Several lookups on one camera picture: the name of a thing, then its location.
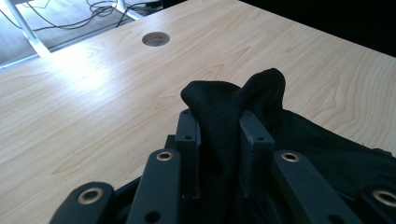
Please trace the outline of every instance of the black cloth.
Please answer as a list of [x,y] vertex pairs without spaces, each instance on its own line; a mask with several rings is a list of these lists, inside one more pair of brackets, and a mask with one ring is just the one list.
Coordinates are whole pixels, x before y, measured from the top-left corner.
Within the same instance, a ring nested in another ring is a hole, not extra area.
[[[356,144],[282,107],[286,82],[275,68],[254,75],[239,88],[222,81],[193,81],[181,97],[201,128],[198,223],[269,223],[264,196],[276,198],[276,184],[244,198],[238,182],[239,120],[253,112],[276,142],[275,150],[305,155],[340,194],[355,199],[368,184],[396,186],[396,159]],[[268,171],[258,181],[271,180]]]

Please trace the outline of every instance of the wooden desk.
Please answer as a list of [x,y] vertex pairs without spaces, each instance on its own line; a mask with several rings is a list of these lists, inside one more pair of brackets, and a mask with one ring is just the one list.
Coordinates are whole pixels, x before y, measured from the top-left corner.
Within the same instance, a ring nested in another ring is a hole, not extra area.
[[[165,32],[148,47],[142,37]],[[191,0],[0,73],[0,220],[45,223],[90,181],[141,175],[197,79],[275,67],[284,106],[367,147],[396,149],[396,59],[225,0]]]

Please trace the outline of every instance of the cable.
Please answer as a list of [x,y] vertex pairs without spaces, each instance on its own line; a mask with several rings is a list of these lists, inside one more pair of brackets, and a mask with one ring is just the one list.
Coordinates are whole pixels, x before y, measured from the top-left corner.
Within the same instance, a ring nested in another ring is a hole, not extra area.
[[47,3],[46,3],[45,6],[43,6],[43,7],[35,7],[35,8],[46,8],[47,5],[49,4],[49,2],[50,2],[50,0],[47,1]]
[[43,16],[41,16],[41,14],[38,13],[33,7],[32,7],[32,10],[33,10],[39,17],[41,17],[41,19],[43,19],[44,21],[46,21],[47,23],[49,23],[49,24],[52,25],[52,26],[47,26],[47,27],[43,27],[43,28],[39,28],[39,29],[35,29],[35,30],[34,30],[34,31],[41,31],[41,30],[52,29],[52,28],[59,28],[59,29],[64,29],[64,30],[75,30],[75,29],[77,29],[77,28],[81,28],[81,27],[87,25],[88,23],[90,23],[90,21],[91,21],[95,16],[100,16],[101,13],[103,13],[104,11],[107,10],[107,8],[99,7],[99,8],[97,8],[96,10],[92,11],[92,15],[91,15],[88,19],[85,19],[85,20],[82,20],[82,21],[78,21],[78,22],[73,23],[73,24],[67,24],[67,25],[56,25],[56,24],[54,24],[54,23],[48,21],[47,19],[45,19]]
[[12,21],[12,20],[6,15],[6,13],[3,12],[2,9],[0,9],[0,12],[1,12],[1,13],[7,18],[7,20],[9,20],[14,26],[16,26],[16,27],[18,27],[18,28],[21,29],[21,27],[20,27],[19,25],[15,24],[14,21]]
[[[147,4],[147,3],[150,3],[150,2],[136,3],[136,4],[133,4],[133,5],[128,6],[128,7],[125,9],[124,13],[122,13],[121,19],[120,19],[119,23],[117,23],[116,28],[120,26],[120,24],[121,24],[121,22],[122,22],[122,19],[124,18],[125,14],[128,12],[129,9],[139,9],[139,7],[136,7],[136,6],[145,5],[145,4]],[[149,9],[152,9],[152,8],[143,7],[143,9],[146,10],[146,11],[148,11]]]
[[[96,16],[105,17],[105,16],[110,15],[110,14],[115,10],[115,8],[114,8],[113,6],[111,6],[111,5],[110,5],[110,6],[98,6],[98,5],[103,4],[103,3],[116,3],[115,1],[100,1],[100,2],[97,2],[97,3],[93,3],[93,4],[91,4],[91,3],[89,2],[89,0],[86,0],[86,2],[87,2],[87,4],[90,6],[90,11],[91,11],[92,15],[91,15],[89,18],[85,19],[85,20],[78,21],[78,22],[75,22],[75,23],[73,23],[73,24],[66,24],[66,25],[56,25],[56,24],[52,23],[51,21],[49,21],[49,20],[47,20],[46,18],[44,18],[40,13],[38,13],[38,12],[35,10],[35,8],[32,7],[28,2],[26,2],[26,4],[27,4],[27,5],[28,5],[28,6],[29,6],[29,7],[41,18],[41,19],[43,19],[44,21],[46,21],[47,23],[49,23],[49,24],[51,25],[51,26],[47,26],[47,27],[42,27],[42,28],[34,29],[33,31],[34,31],[34,32],[37,32],[37,31],[46,30],[46,29],[53,29],[53,28],[59,28],[59,29],[64,29],[64,30],[74,30],[74,29],[78,29],[78,28],[81,28],[81,27],[87,25],[88,23],[90,23],[90,21],[91,21],[94,17],[96,17]],[[155,9],[155,8],[151,8],[151,7],[137,7],[137,6],[139,6],[139,5],[145,5],[145,4],[149,4],[149,3],[153,3],[153,2],[137,3],[137,4],[130,5],[130,6],[127,5],[127,8],[126,8],[126,10],[124,11],[124,13],[122,14],[122,17],[120,18],[120,21],[117,23],[116,27],[119,27],[119,26],[120,26],[120,24],[121,24],[121,22],[122,22],[122,20],[123,20],[123,18],[124,18],[124,16],[125,16],[125,14],[126,14],[126,12],[127,12],[129,9],[133,9],[133,10],[135,10],[136,12],[139,12],[139,14],[145,14],[145,16],[147,16],[147,15],[149,15],[149,14],[152,14],[152,13],[154,13],[154,12],[160,11],[160,9]],[[1,13],[7,18],[7,20],[9,20],[15,27],[21,29],[21,27],[20,27],[19,25],[17,25],[13,20],[11,20],[11,19],[6,15],[6,13],[4,13],[1,9],[0,9],[0,12],[1,12]]]

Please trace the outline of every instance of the desk leg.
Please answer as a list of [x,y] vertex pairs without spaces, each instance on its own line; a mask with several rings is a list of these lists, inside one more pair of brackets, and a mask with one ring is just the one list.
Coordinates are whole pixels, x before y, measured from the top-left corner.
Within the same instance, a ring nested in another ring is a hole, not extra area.
[[18,11],[17,7],[13,3],[11,3],[10,0],[5,0],[5,2],[12,15],[14,16],[15,20],[17,20],[18,24],[22,28],[23,34],[25,35],[26,39],[35,49],[35,52],[37,52],[40,57],[50,54],[50,51],[46,48],[46,46],[44,46],[43,43],[41,43],[40,39],[38,39],[32,29],[30,29],[29,25],[26,23],[25,19]]
[[[124,0],[117,0],[117,3],[113,4],[113,7],[116,10],[120,11],[121,13],[124,13],[126,11],[126,9],[127,9],[127,6],[125,6]],[[142,15],[140,15],[139,13],[137,13],[137,12],[131,10],[131,9],[129,9],[126,12],[126,15],[131,17],[132,19],[134,19],[136,21],[138,21],[138,20],[143,18]]]

